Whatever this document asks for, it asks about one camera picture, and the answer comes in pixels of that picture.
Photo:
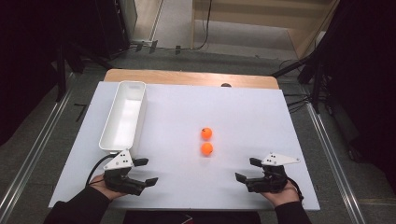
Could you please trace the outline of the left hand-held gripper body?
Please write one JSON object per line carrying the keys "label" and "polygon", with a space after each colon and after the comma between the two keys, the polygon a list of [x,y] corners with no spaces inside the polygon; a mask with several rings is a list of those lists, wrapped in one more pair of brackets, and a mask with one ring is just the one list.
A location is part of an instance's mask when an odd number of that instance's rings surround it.
{"label": "left hand-held gripper body", "polygon": [[104,166],[106,186],[116,192],[139,196],[145,188],[145,182],[128,176],[134,166],[128,150],[113,154],[113,159]]}

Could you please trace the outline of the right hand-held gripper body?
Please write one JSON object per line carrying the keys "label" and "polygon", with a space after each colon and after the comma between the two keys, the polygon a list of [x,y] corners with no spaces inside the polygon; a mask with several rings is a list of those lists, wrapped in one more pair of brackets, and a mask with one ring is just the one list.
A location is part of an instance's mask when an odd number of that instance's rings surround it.
{"label": "right hand-held gripper body", "polygon": [[247,178],[245,186],[249,192],[280,192],[289,181],[298,193],[300,188],[298,184],[288,177],[284,166],[287,164],[294,164],[300,162],[298,158],[293,158],[281,154],[270,152],[262,161],[262,168],[264,177]]}

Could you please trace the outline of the white plastic bin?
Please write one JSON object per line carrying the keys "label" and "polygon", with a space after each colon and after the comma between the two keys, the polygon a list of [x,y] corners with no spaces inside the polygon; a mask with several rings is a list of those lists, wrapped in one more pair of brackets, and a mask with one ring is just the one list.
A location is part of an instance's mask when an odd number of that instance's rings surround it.
{"label": "white plastic bin", "polygon": [[103,151],[128,149],[137,156],[148,103],[146,87],[141,81],[119,83],[99,141]]}

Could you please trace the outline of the person's left hand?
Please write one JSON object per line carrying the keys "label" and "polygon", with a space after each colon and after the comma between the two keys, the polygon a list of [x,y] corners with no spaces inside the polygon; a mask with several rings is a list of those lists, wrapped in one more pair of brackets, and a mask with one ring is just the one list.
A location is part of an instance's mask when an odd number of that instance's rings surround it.
{"label": "person's left hand", "polygon": [[94,180],[89,184],[90,187],[97,189],[100,191],[102,194],[104,194],[110,201],[113,201],[119,197],[124,196],[124,193],[121,192],[116,192],[111,189],[109,189],[106,186],[105,180],[100,179],[100,180]]}

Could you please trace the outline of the person's right hand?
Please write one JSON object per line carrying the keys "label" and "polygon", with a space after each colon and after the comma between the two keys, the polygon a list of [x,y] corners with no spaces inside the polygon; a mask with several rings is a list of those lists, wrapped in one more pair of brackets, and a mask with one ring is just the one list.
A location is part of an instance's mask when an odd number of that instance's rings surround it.
{"label": "person's right hand", "polygon": [[262,196],[267,199],[273,207],[278,207],[285,203],[294,203],[300,201],[297,188],[295,188],[289,181],[280,192],[262,192]]}

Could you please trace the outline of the black metal stand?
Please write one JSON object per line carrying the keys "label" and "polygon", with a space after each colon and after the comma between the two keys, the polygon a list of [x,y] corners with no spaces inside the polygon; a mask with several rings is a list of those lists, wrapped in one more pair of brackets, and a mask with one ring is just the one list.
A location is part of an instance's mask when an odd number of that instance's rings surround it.
{"label": "black metal stand", "polygon": [[65,79],[65,63],[63,55],[63,43],[60,42],[57,46],[57,75],[58,75],[58,95],[57,102],[60,102],[66,93],[66,79]]}
{"label": "black metal stand", "polygon": [[322,67],[323,67],[322,63],[318,62],[318,66],[317,66],[316,72],[315,72],[314,87],[313,87],[313,92],[312,92],[311,104],[312,104],[316,114],[319,113],[318,101],[319,101],[319,93],[320,93],[320,87],[321,87],[321,82],[322,82]]}

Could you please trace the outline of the black curtain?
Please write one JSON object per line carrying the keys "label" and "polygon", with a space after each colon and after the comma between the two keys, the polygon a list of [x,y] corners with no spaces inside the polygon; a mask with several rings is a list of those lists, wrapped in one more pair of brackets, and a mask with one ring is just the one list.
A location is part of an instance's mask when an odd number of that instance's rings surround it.
{"label": "black curtain", "polygon": [[57,46],[65,67],[102,65],[128,49],[121,0],[0,0],[0,146],[53,87]]}
{"label": "black curtain", "polygon": [[324,40],[343,134],[396,193],[396,0],[340,0]]}

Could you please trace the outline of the metal floor rail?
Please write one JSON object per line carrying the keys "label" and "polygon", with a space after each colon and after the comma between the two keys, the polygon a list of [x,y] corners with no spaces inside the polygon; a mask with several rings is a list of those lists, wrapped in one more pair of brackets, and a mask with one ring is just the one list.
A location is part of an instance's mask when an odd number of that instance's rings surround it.
{"label": "metal floor rail", "polygon": [[332,141],[327,133],[320,114],[316,113],[315,108],[311,104],[308,104],[307,110],[318,134],[319,141],[322,145],[324,154],[332,170],[334,180],[336,182],[337,188],[340,192],[352,224],[367,224],[361,211],[361,207],[353,191],[353,188],[349,184],[342,164],[338,160],[338,157],[332,145]]}
{"label": "metal floor rail", "polygon": [[28,151],[26,158],[23,160],[21,168],[17,172],[15,178],[12,180],[7,188],[5,195],[0,202],[0,224],[6,224],[7,219],[12,213],[15,204],[21,196],[21,193],[30,178],[35,165],[37,164],[40,156],[48,143],[50,136],[62,115],[66,104],[70,98],[71,92],[78,81],[76,73],[70,73],[66,78],[66,92],[64,96],[52,108],[44,126],[40,130],[34,144]]}

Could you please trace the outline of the light wooden frame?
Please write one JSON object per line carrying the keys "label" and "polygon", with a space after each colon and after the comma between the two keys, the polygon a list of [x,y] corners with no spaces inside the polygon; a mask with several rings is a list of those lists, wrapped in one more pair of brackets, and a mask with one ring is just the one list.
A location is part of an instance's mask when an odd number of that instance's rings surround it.
{"label": "light wooden frame", "polygon": [[302,59],[327,29],[339,3],[340,0],[192,0],[191,47],[195,21],[210,13],[211,21],[286,28],[297,58]]}

